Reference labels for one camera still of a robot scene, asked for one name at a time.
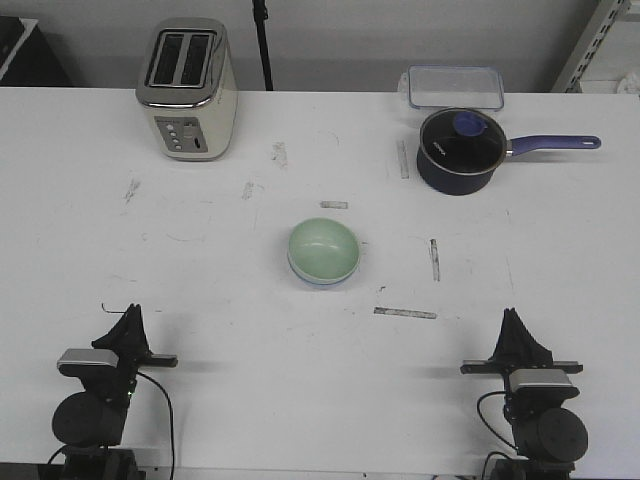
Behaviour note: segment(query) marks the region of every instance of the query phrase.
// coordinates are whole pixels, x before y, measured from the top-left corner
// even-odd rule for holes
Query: table surface
[[[172,397],[182,467],[478,473],[501,446],[475,402],[502,383],[459,366],[492,354],[515,307],[556,360],[584,364],[565,403],[590,435],[575,476],[640,476],[637,97],[508,94],[492,114],[507,136],[602,148],[512,158],[465,197],[419,177],[419,118],[395,94],[241,92],[229,150],[205,163],[159,153],[129,90],[3,88],[0,105],[0,461],[59,446],[51,417],[82,388],[56,360],[118,320],[101,303],[134,302],[151,349],[180,360],[146,371]],[[362,246],[329,289],[286,260],[315,216]],[[484,410],[510,435],[501,407]],[[141,381],[123,446],[167,465],[167,422]]]

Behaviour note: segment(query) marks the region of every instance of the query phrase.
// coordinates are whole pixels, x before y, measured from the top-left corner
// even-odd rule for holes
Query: clear plastic container
[[[502,76],[491,67],[411,65],[400,79],[415,109],[446,107],[500,110],[504,106]]]

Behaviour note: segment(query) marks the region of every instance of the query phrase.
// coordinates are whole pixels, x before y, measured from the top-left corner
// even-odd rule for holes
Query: black saucepan
[[[467,195],[484,187],[508,156],[541,148],[594,149],[598,137],[535,135],[507,140],[491,117],[476,110],[447,108],[430,115],[420,129],[418,171],[436,190]]]

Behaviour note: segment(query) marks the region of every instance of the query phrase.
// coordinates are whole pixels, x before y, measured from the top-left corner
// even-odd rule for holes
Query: toaster
[[[160,23],[147,48],[136,98],[169,157],[204,161],[224,153],[238,102],[224,25],[208,18]]]

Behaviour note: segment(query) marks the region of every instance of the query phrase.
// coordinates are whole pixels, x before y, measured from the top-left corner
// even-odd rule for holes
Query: green bowl
[[[351,275],[360,260],[358,239],[351,230],[329,218],[310,218],[289,237],[289,264],[303,280],[331,285]]]

